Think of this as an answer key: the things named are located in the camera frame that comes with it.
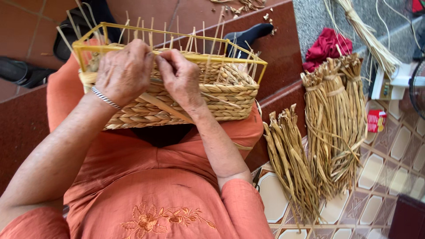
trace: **fan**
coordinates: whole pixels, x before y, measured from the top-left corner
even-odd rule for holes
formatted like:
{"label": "fan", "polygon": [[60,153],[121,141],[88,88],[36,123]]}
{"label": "fan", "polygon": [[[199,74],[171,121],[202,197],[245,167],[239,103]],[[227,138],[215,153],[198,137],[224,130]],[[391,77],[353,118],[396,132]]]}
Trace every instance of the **fan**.
{"label": "fan", "polygon": [[425,60],[422,59],[409,80],[409,96],[413,107],[425,119]]}

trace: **woman's left hand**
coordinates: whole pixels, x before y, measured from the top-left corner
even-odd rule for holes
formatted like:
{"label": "woman's left hand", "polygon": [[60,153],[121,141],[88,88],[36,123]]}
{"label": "woman's left hand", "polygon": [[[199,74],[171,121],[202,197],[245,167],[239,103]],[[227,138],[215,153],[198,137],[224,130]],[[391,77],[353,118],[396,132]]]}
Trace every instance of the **woman's left hand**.
{"label": "woman's left hand", "polygon": [[149,46],[134,39],[123,50],[110,51],[100,60],[96,88],[124,107],[148,89],[152,66]]}

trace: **orange dress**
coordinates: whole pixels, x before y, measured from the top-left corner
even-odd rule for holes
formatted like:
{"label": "orange dress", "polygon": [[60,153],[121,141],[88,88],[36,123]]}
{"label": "orange dress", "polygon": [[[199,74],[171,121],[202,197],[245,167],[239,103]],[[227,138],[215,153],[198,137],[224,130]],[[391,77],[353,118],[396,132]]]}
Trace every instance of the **orange dress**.
{"label": "orange dress", "polygon": [[[83,96],[73,56],[47,87],[53,131]],[[257,107],[248,119],[220,123],[232,141],[253,147],[263,133]],[[249,151],[240,151],[246,158]],[[129,129],[103,131],[64,195],[70,210],[43,207],[10,222],[3,238],[273,238],[259,193],[241,179],[219,194],[196,129],[179,144],[153,147]]]}

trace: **gray stone surface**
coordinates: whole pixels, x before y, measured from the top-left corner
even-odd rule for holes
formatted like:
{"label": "gray stone surface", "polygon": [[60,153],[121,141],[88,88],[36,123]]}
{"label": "gray stone surface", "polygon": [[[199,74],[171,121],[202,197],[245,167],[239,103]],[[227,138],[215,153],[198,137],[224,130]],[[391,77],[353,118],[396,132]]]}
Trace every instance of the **gray stone surface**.
{"label": "gray stone surface", "polygon": [[[355,11],[362,21],[374,28],[376,30],[374,35],[385,47],[388,47],[387,29],[377,15],[376,1],[352,0],[352,2]],[[405,0],[386,0],[386,2],[408,18],[411,17],[411,14],[406,10],[409,6],[406,5]],[[333,24],[323,0],[293,0],[293,3],[301,55],[303,61],[305,61],[307,50],[316,41],[322,29],[324,27],[333,28]],[[343,8],[335,0],[330,0],[330,6],[336,24],[344,33],[344,36],[347,36],[353,41],[354,52],[358,52],[365,59],[362,67],[362,76],[369,78],[368,74],[372,62],[370,59],[367,60],[369,51],[345,19]],[[378,11],[390,31],[390,51],[403,63],[410,63],[413,52],[416,49],[410,24],[406,19],[388,8],[383,0],[378,1]],[[414,19],[413,23],[416,34],[422,32],[422,29],[425,28],[425,19],[423,17]],[[369,82],[363,80],[363,85],[363,91],[367,93],[369,91]]]}
{"label": "gray stone surface", "polygon": [[[375,0],[352,0],[352,2],[355,11],[363,22],[376,30],[376,37],[387,34],[385,25],[377,15]],[[386,0],[386,2],[397,11],[410,17],[410,13],[405,9],[405,0]],[[323,0],[293,0],[293,3],[301,55],[303,60],[305,60],[308,48],[316,41],[322,29],[324,27],[333,28],[333,25]],[[345,33],[345,36],[353,41],[353,49],[355,50],[362,47],[363,43],[361,39],[355,34],[353,28],[345,19],[343,8],[334,0],[330,0],[330,7],[338,27]],[[387,24],[389,31],[397,29],[407,22],[404,18],[388,8],[383,0],[379,0],[378,10],[380,16]]]}

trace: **woven basket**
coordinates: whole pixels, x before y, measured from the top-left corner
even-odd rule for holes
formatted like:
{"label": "woven basket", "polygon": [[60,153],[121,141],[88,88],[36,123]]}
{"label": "woven basket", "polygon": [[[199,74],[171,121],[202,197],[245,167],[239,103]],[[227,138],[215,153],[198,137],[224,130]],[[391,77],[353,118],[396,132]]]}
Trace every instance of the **woven basket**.
{"label": "woven basket", "polygon": [[[101,23],[93,28],[92,31],[97,30],[100,26],[105,27],[107,25],[129,29],[134,28],[134,30],[156,31],[111,23]],[[96,71],[101,56],[98,52],[104,53],[106,51],[123,48],[123,45],[117,44],[87,46],[84,44],[84,38],[88,38],[90,34],[90,32],[87,33],[80,40],[73,43],[74,51],[80,63],[84,62],[82,51],[91,51],[93,55],[92,60],[90,60],[87,65],[80,64],[81,71],[79,77],[84,85],[85,91],[96,83]],[[207,38],[208,40],[212,39],[220,43],[224,42],[226,45],[232,44],[229,40],[185,34],[176,35],[188,36],[191,38]],[[169,48],[153,49],[153,52],[157,55],[165,50],[169,50]],[[259,84],[256,83],[252,77],[255,76],[255,69],[251,74],[252,76],[250,76],[249,73],[239,70],[235,63],[251,63],[254,68],[257,67],[257,64],[264,65],[261,73],[262,77],[267,65],[266,62],[259,59],[253,53],[249,54],[254,60],[236,59],[224,57],[223,55],[200,54],[189,51],[181,51],[181,53],[188,60],[198,65],[199,88],[202,97],[217,121],[242,120],[248,118],[252,105],[255,103],[255,96],[258,93]],[[170,96],[160,79],[161,76],[158,68],[154,65],[151,74],[151,84],[146,93],[142,94],[132,103],[125,106],[121,111],[117,112],[104,129],[141,128],[146,126],[193,123],[183,108]]]}

